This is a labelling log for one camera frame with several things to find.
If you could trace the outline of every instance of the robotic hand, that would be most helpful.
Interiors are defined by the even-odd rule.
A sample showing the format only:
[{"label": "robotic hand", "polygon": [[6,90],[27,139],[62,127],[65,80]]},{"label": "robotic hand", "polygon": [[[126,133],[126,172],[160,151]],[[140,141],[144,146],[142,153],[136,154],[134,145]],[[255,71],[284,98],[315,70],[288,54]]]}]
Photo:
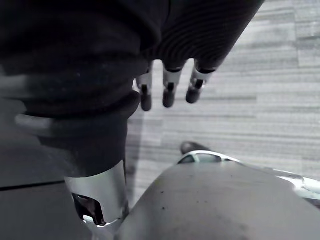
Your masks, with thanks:
[{"label": "robotic hand", "polygon": [[0,96],[24,103],[16,123],[63,171],[80,219],[101,239],[112,239],[129,212],[127,124],[140,99],[152,107],[153,60],[163,61],[170,108],[195,59],[186,94],[195,103],[263,2],[0,2]]}]

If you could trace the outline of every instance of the gray surface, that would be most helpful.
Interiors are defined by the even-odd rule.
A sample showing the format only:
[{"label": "gray surface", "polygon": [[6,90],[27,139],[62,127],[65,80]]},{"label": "gray surface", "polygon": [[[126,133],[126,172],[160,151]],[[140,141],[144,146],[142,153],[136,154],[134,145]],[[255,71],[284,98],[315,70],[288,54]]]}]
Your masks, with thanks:
[{"label": "gray surface", "polygon": [[0,99],[0,110],[0,188],[63,180],[36,137],[15,126],[23,104]]},{"label": "gray surface", "polygon": [[320,179],[320,1],[266,0],[205,87],[186,103],[188,62],[172,109],[153,67],[153,109],[144,113],[134,201],[176,163],[182,141],[261,166]]},{"label": "gray surface", "polygon": [[313,240],[320,212],[292,185],[235,162],[181,164],[162,174],[117,240]]},{"label": "gray surface", "polygon": [[0,239],[89,240],[64,184],[0,191]]}]

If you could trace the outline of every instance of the shoe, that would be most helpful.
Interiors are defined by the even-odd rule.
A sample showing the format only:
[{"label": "shoe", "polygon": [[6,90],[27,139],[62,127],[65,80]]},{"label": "shoe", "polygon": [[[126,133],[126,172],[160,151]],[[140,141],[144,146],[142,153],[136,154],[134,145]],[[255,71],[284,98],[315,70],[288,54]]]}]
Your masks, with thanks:
[{"label": "shoe", "polygon": [[187,153],[193,152],[193,151],[211,151],[210,148],[200,145],[196,142],[192,142],[192,141],[185,141],[181,144],[180,146],[180,151],[182,153],[182,155],[185,155]]}]

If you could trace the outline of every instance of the silver metal part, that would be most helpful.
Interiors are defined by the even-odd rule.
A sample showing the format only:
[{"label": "silver metal part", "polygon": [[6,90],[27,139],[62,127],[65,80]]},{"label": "silver metal part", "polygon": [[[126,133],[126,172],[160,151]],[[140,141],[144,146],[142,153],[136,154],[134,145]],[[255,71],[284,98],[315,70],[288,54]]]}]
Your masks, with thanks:
[{"label": "silver metal part", "polygon": [[176,88],[180,83],[180,78],[182,74],[182,69],[178,72],[168,71],[165,67],[163,68],[163,86],[168,88],[168,84],[174,84],[174,88]]},{"label": "silver metal part", "polygon": [[65,183],[71,193],[100,203],[105,225],[96,225],[86,215],[83,222],[99,239],[113,239],[129,211],[124,161],[95,176],[66,177]]},{"label": "silver metal part", "polygon": [[203,89],[205,85],[209,82],[213,74],[214,72],[201,73],[197,70],[196,66],[194,66],[192,70],[191,79],[190,79],[190,87],[195,88],[197,81],[203,80],[203,85],[202,85],[202,89]]},{"label": "silver metal part", "polygon": [[152,85],[153,85],[153,65],[154,63],[151,62],[149,64],[148,72],[146,74],[143,74],[141,76],[138,76],[136,80],[136,85],[140,92],[143,90],[143,86],[146,86],[147,88],[147,94],[150,95],[152,91]]},{"label": "silver metal part", "polygon": [[208,154],[213,156],[218,156],[222,159],[222,162],[224,161],[233,161],[237,162],[243,166],[260,170],[264,173],[271,174],[276,176],[279,179],[283,179],[287,182],[290,182],[293,184],[293,191],[301,198],[308,199],[308,200],[317,200],[320,201],[320,181],[303,177],[301,175],[288,172],[288,171],[282,171],[277,170],[269,167],[258,167],[255,165],[244,163],[243,161],[240,161],[238,159],[235,159],[233,157],[213,152],[213,151],[204,151],[204,150],[198,150],[198,151],[192,151],[184,156],[182,156],[181,159],[184,159],[187,156],[192,156],[195,163],[201,163],[201,159],[198,157],[199,154]]}]

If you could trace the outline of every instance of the gray carpet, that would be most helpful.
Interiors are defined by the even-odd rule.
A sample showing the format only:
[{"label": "gray carpet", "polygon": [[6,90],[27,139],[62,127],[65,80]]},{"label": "gray carpet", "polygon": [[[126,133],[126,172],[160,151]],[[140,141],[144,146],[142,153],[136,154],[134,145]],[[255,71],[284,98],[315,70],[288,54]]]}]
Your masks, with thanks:
[{"label": "gray carpet", "polygon": [[132,203],[179,160],[186,140],[320,179],[320,0],[267,0],[194,105],[185,101],[192,67],[166,109],[156,62],[152,111],[130,119]]}]

